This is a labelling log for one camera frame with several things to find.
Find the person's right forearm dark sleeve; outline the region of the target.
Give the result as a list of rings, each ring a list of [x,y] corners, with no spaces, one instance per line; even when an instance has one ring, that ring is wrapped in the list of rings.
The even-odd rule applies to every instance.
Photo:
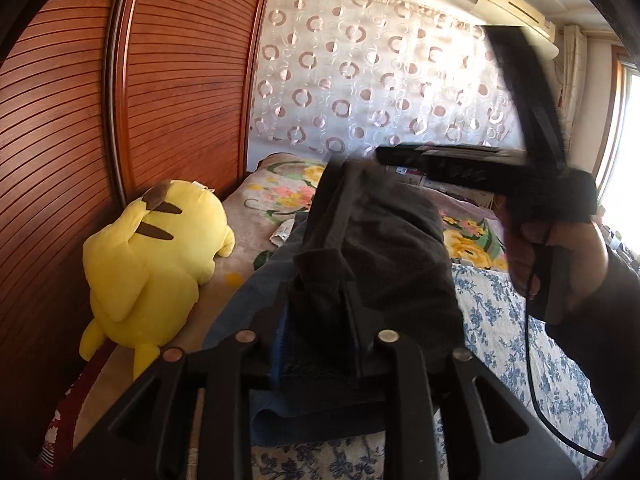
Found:
[[[590,381],[610,439],[620,442],[639,411],[639,277],[615,252],[603,284],[546,332]]]

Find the person's right hand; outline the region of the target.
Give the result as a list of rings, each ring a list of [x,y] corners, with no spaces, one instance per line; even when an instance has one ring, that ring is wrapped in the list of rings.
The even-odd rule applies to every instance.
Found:
[[[570,284],[565,311],[575,312],[603,284],[608,273],[608,252],[598,227],[593,223],[542,222],[517,224],[512,221],[506,200],[501,197],[496,216],[503,228],[506,261],[515,290],[523,297],[534,298],[540,279],[532,275],[535,245],[563,247],[570,252]]]

